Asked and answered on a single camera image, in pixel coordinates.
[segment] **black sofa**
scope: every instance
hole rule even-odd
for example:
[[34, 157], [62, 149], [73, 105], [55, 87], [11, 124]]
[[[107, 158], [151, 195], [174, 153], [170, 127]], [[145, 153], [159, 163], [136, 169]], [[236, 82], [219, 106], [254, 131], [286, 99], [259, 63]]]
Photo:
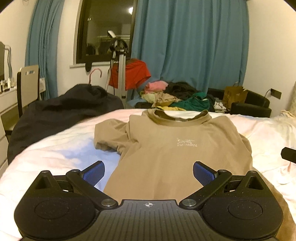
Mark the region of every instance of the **black sofa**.
[[[224, 90], [208, 89], [208, 94], [213, 95], [220, 100], [223, 99]], [[248, 91], [248, 95], [245, 103], [232, 103], [230, 114], [231, 115], [248, 115], [253, 117], [267, 117], [271, 115], [271, 109], [269, 108], [270, 101], [262, 95], [255, 92]]]

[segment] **t-shirt sleeve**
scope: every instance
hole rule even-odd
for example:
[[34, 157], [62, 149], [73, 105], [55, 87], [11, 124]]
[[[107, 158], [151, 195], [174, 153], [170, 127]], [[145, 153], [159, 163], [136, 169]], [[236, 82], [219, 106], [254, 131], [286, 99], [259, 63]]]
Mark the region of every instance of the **t-shirt sleeve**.
[[96, 149], [117, 150], [122, 152], [129, 146], [128, 123], [111, 119], [96, 125], [94, 131], [94, 146]]
[[244, 137], [242, 134], [240, 134], [240, 137], [242, 139], [242, 142], [244, 143], [244, 145], [248, 149], [248, 151], [250, 153], [252, 153], [252, 147], [251, 147], [251, 144], [250, 144], [249, 140], [246, 137]]

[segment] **mirror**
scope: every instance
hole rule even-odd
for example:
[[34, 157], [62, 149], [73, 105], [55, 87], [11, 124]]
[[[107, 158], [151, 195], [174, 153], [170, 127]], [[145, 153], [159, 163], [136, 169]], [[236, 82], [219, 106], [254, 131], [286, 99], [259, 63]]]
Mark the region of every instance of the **mirror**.
[[0, 81], [4, 80], [5, 45], [0, 42]]

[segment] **black clothing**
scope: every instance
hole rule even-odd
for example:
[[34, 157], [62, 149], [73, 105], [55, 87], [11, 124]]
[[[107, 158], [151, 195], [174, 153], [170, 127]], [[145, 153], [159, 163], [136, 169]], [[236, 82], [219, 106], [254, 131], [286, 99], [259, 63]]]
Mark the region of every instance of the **black clothing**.
[[210, 101], [210, 108], [209, 108], [209, 112], [216, 112], [215, 111], [215, 108], [214, 108], [214, 105], [216, 103], [216, 100], [214, 98], [214, 96], [212, 96], [211, 94], [207, 94], [207, 97]]
[[64, 95], [29, 105], [12, 131], [7, 159], [30, 145], [64, 131], [86, 118], [123, 109], [121, 100], [99, 86], [79, 84]]
[[135, 109], [151, 109], [152, 104], [147, 102], [138, 102], [135, 105]]
[[197, 89], [190, 86], [185, 82], [179, 83], [168, 83], [167, 88], [165, 89], [164, 93], [176, 96], [181, 100], [188, 100], [193, 94], [198, 93]]

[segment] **circular pad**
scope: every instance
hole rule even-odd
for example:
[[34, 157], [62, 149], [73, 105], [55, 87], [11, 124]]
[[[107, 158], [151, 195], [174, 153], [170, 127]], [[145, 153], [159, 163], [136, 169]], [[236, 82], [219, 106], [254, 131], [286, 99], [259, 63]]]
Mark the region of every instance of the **circular pad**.
[[61, 200], [48, 200], [39, 203], [35, 208], [35, 213], [43, 219], [57, 219], [65, 216], [69, 212], [68, 203]]
[[282, 222], [282, 211], [273, 198], [217, 194], [202, 209], [205, 221], [216, 232], [235, 240], [271, 237]]
[[262, 208], [252, 201], [237, 200], [229, 204], [228, 212], [235, 218], [251, 220], [262, 214]]
[[86, 230], [95, 208], [85, 196], [59, 192], [55, 197], [24, 197], [15, 209], [15, 222], [23, 236], [35, 240], [65, 240]]

